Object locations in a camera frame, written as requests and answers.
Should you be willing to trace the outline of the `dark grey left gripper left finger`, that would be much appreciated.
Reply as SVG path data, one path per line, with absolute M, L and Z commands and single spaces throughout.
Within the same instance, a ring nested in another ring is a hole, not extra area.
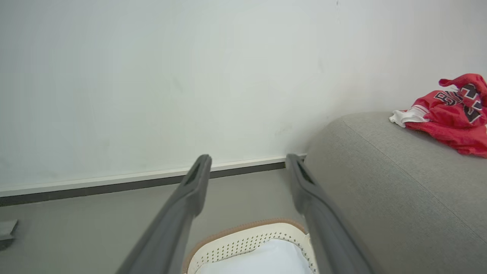
M 181 274 L 190 228 L 202 212 L 212 158 L 200 155 L 116 274 Z

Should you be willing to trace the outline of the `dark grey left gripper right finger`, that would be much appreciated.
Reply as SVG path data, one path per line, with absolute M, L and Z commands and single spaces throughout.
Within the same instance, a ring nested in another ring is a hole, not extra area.
M 375 274 L 364 249 L 346 227 L 330 198 L 296 154 L 287 154 L 291 193 L 305 218 L 318 270 L 330 274 Z

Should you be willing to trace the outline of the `red basketball jersey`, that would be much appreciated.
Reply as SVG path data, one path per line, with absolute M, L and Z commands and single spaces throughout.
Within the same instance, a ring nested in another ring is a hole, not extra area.
M 487 158 L 487 82 L 477 73 L 441 79 L 444 90 L 416 99 L 407 110 L 395 110 L 391 123 L 426 132 L 462 155 Z

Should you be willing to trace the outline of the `cream perforated laundry basket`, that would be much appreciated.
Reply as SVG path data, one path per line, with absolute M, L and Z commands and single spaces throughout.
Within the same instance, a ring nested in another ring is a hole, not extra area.
M 183 274 L 197 274 L 205 264 L 252 253 L 268 241 L 287 241 L 304 258 L 305 274 L 320 274 L 309 232 L 294 220 L 277 218 L 225 229 L 198 243 L 183 264 Z

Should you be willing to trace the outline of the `white garment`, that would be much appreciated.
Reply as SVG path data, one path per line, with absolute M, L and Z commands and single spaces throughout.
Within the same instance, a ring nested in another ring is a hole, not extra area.
M 256 250 L 207 263 L 196 274 L 315 274 L 297 245 L 271 239 Z

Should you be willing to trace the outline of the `white and black baseboard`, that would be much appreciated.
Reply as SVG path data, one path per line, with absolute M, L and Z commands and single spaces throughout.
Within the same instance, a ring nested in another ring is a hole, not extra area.
M 285 156 L 212 164 L 210 178 L 285 168 Z M 178 184 L 190 168 L 0 188 L 0 207 Z

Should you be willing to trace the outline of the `grey fabric sofa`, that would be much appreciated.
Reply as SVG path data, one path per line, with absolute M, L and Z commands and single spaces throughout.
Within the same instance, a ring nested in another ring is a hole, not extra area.
M 399 127 L 338 118 L 306 166 L 383 274 L 487 274 L 487 159 Z

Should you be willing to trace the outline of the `grey metal floor bracket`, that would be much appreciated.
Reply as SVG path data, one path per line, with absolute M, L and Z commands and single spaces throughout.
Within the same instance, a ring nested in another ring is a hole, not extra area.
M 18 220 L 0 221 L 0 252 L 12 245 L 15 240 L 14 233 L 18 225 Z

